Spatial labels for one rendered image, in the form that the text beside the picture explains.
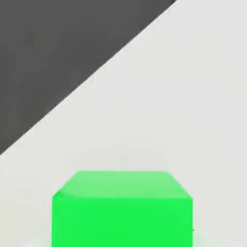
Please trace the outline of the small green cube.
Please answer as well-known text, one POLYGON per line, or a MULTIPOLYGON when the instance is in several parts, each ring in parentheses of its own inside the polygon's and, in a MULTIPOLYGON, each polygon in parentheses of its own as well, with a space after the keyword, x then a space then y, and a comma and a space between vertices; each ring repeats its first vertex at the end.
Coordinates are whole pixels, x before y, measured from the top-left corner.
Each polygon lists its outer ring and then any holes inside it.
POLYGON ((193 199, 166 171, 78 171, 52 197, 51 247, 193 247, 193 199))

